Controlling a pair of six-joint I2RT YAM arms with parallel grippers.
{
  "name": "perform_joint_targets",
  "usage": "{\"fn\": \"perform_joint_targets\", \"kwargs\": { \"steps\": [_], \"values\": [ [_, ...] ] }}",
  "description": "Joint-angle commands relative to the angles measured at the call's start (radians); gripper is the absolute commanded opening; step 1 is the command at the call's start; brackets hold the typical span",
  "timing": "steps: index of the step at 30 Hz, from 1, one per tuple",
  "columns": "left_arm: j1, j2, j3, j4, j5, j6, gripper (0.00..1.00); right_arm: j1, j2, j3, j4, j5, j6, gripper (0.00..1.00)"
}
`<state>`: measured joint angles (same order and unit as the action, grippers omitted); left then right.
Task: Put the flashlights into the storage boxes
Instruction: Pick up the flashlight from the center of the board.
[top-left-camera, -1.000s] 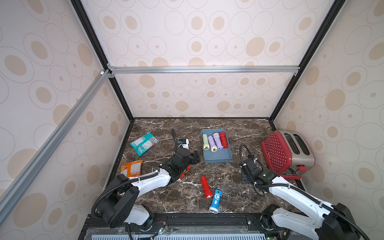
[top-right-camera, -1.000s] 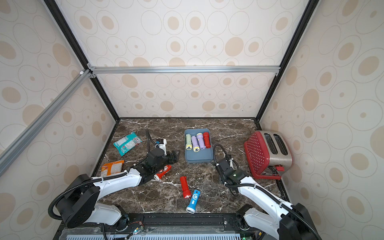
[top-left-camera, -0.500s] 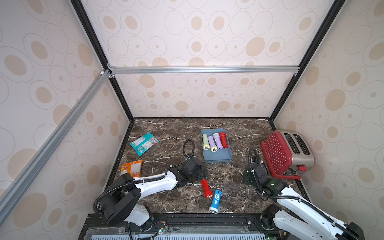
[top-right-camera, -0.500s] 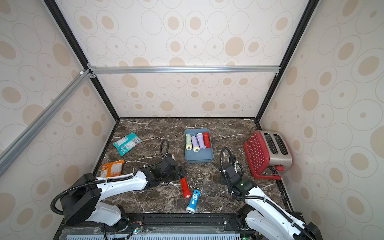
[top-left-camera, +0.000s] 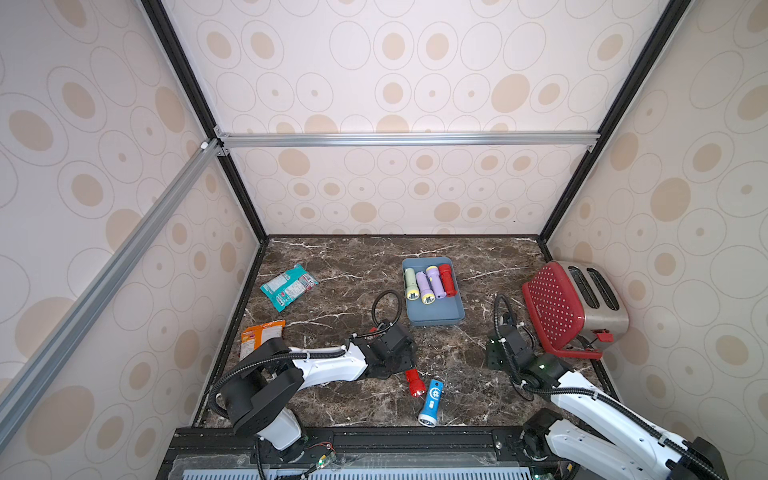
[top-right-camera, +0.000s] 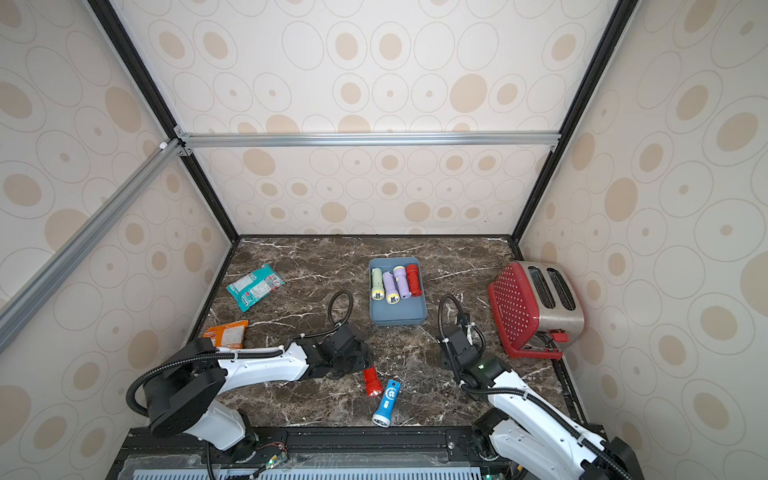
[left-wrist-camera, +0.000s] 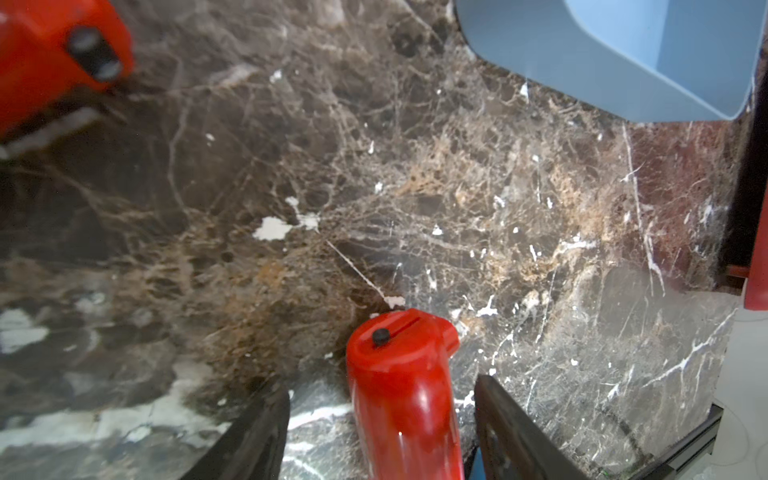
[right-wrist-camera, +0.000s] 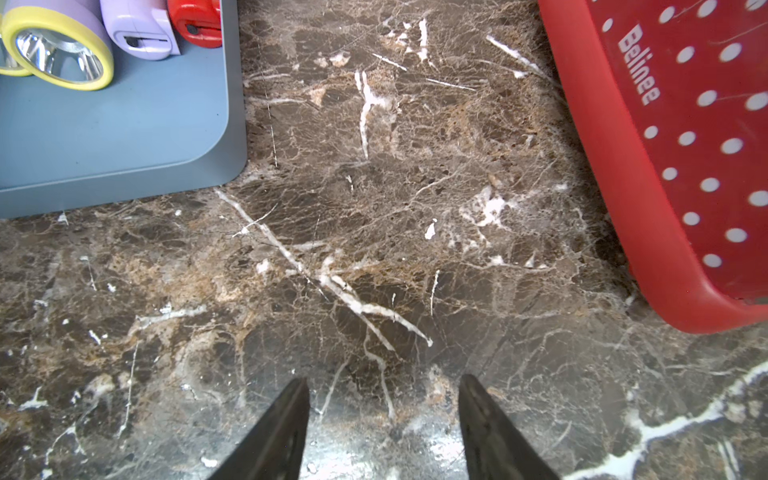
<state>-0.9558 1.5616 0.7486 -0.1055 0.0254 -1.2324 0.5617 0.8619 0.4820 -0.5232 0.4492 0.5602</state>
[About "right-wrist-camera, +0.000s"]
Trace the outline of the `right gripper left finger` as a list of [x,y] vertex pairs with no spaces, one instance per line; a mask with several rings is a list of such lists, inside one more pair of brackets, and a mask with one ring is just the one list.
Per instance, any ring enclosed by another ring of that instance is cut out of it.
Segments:
[[210,480],[296,480],[310,414],[305,378],[294,378]]

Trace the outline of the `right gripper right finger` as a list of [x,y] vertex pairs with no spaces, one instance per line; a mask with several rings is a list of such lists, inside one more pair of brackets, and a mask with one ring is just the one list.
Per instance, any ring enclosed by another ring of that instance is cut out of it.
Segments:
[[559,479],[471,374],[461,377],[458,411],[469,479]]

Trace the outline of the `red flashlight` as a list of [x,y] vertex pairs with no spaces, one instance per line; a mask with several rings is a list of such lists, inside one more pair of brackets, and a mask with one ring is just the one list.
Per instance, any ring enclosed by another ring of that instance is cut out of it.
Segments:
[[203,48],[223,44],[220,0],[168,0],[170,19],[188,42]]

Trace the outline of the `light green flashlight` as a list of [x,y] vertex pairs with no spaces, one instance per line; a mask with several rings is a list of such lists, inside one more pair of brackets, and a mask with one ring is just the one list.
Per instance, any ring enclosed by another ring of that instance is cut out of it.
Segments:
[[11,56],[2,39],[0,39],[0,74],[9,77],[31,76],[31,73]]

